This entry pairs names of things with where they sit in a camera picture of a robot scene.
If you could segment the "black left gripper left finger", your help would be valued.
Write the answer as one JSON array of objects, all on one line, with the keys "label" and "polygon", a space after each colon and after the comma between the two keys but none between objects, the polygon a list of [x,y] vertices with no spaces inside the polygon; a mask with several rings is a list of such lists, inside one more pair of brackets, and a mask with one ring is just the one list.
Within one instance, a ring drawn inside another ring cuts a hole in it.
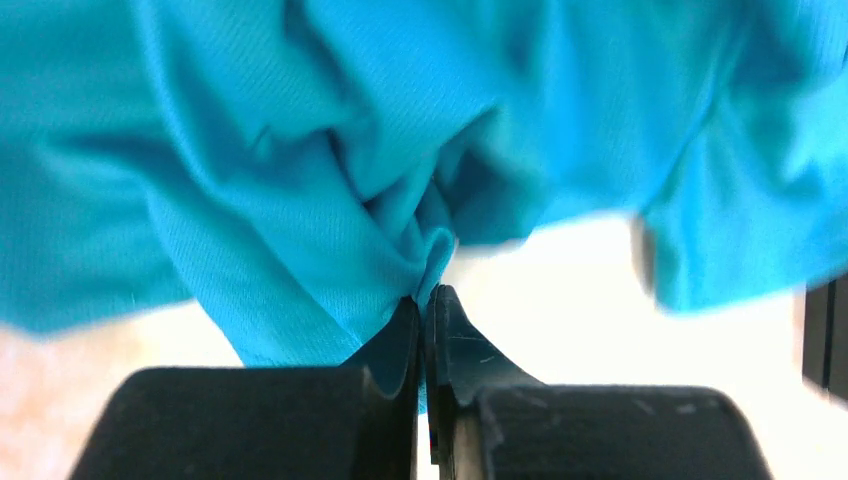
[{"label": "black left gripper left finger", "polygon": [[419,310],[337,367],[148,368],[112,394],[75,479],[412,479]]}]

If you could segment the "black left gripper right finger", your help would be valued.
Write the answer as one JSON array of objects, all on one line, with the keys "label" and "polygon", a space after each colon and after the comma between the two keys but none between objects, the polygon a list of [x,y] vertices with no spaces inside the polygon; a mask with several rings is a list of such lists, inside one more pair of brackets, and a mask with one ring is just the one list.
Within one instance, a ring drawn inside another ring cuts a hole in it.
[{"label": "black left gripper right finger", "polygon": [[443,479],[768,479],[724,393],[554,385],[521,369],[433,289],[424,323],[430,459]]}]

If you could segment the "teal garment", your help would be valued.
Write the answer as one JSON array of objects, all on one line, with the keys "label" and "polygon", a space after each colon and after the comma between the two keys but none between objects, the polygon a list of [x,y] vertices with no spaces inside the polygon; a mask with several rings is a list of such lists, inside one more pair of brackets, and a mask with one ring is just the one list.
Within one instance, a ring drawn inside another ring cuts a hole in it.
[{"label": "teal garment", "polygon": [[1,318],[346,360],[456,246],[638,214],[694,312],[847,266],[843,1],[5,1]]}]

